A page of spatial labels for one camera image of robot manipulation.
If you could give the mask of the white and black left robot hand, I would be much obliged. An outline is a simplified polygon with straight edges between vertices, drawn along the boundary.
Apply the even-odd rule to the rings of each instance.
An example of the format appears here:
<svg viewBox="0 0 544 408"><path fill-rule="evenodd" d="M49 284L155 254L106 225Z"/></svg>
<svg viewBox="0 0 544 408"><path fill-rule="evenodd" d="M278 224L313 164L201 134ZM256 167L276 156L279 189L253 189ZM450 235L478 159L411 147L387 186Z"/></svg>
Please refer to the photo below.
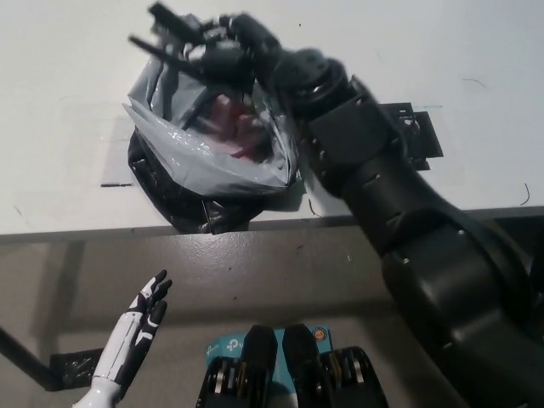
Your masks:
<svg viewBox="0 0 544 408"><path fill-rule="evenodd" d="M172 281L163 270L137 293L118 319L94 372L123 389L129 387L142 366L159 325L167 311L167 295Z"/></svg>

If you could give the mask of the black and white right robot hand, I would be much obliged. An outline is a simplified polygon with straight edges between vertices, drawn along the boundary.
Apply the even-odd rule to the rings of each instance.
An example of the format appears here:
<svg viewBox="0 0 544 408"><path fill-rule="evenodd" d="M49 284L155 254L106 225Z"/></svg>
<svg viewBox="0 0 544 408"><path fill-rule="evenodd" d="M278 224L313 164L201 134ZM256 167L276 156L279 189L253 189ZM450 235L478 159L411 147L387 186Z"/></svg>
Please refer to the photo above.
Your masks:
<svg viewBox="0 0 544 408"><path fill-rule="evenodd" d="M282 50L275 35L246 13L202 21L198 33L203 42L186 43L182 55L209 81L251 80L267 71Z"/></svg>

